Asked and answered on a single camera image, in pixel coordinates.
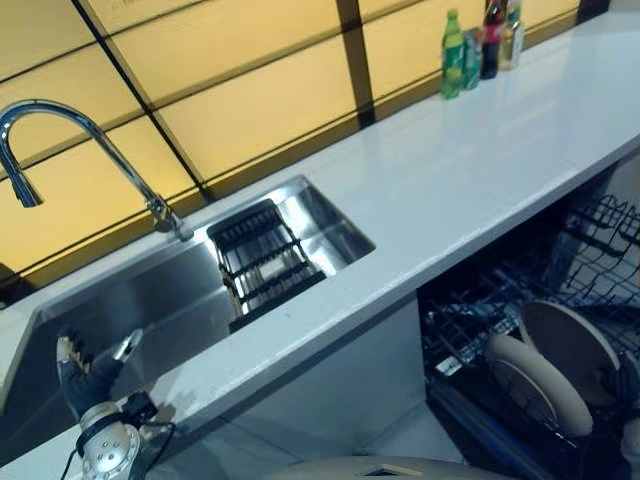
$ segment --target sink basin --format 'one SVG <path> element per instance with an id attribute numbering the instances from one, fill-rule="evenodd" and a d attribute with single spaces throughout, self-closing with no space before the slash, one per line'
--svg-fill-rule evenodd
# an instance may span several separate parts
<path id="1" fill-rule="evenodd" d="M 143 340 L 113 395 L 152 382 L 375 246 L 304 177 L 126 266 L 30 319 L 2 392 L 0 464 L 69 428 L 56 334 L 77 330 L 99 354 L 136 328 Z"/>

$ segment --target can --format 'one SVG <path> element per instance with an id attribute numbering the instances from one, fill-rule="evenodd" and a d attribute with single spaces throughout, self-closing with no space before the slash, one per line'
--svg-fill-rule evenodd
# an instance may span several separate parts
<path id="1" fill-rule="evenodd" d="M 464 31 L 464 67 L 462 69 L 462 88 L 471 90 L 480 82 L 482 67 L 482 30 L 470 28 Z"/>

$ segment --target chrome faucet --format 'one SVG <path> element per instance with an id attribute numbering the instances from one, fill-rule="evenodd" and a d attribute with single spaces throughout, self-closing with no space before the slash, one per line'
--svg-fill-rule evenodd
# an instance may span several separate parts
<path id="1" fill-rule="evenodd" d="M 9 105 L 0 112 L 0 163 L 9 175 L 16 196 L 24 207 L 35 207 L 43 203 L 42 198 L 33 187 L 20 164 L 16 160 L 9 146 L 9 131 L 21 117 L 30 113 L 51 113 L 59 115 L 80 125 L 106 152 L 120 171 L 138 189 L 145 199 L 145 204 L 155 220 L 155 229 L 159 232 L 175 232 L 182 241 L 191 238 L 191 233 L 185 231 L 183 222 L 171 209 L 167 202 L 147 185 L 140 174 L 122 155 L 120 150 L 109 140 L 104 131 L 83 113 L 49 100 L 24 100 Z"/>

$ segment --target wire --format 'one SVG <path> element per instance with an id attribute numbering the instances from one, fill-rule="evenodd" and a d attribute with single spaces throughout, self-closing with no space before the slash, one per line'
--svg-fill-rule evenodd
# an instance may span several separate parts
<path id="1" fill-rule="evenodd" d="M 153 460 L 151 460 L 151 463 L 149 463 L 149 466 L 147 467 L 147 471 L 149 471 L 149 470 L 151 470 L 153 468 L 153 466 L 156 464 L 156 462 L 160 459 L 160 457 L 162 456 L 162 454 L 166 450 L 167 445 L 169 445 L 169 442 L 173 438 L 173 434 L 176 431 L 176 424 L 173 423 L 173 422 L 145 422 L 145 423 L 143 423 L 143 425 L 145 425 L 146 427 L 156 427 L 156 428 L 167 427 L 167 428 L 169 428 L 169 435 L 167 436 L 167 439 L 164 441 L 164 443 L 162 444 L 162 446 L 160 447 L 158 452 L 153 457 Z"/>
<path id="2" fill-rule="evenodd" d="M 67 476 L 67 473 L 69 472 L 69 468 L 71 467 L 71 462 L 73 461 L 73 457 L 76 454 L 76 449 L 74 448 L 71 451 L 71 454 L 69 454 L 69 458 L 67 459 L 67 465 L 64 467 L 64 471 L 62 472 L 62 476 L 60 477 L 60 480 L 64 480 L 64 477 Z"/>

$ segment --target beige plate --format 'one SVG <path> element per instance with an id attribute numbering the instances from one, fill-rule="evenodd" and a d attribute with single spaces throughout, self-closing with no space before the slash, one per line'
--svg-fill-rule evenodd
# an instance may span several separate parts
<path id="1" fill-rule="evenodd" d="M 609 341 L 584 317 L 570 308 L 551 302 L 531 302 L 520 309 L 520 332 L 567 377 L 589 404 L 611 405 L 615 397 L 600 385 L 606 370 L 620 368 Z"/>
<path id="2" fill-rule="evenodd" d="M 569 381 L 533 348 L 508 335 L 492 335 L 484 351 L 494 375 L 533 419 L 552 420 L 570 437 L 591 433 L 593 418 Z"/>

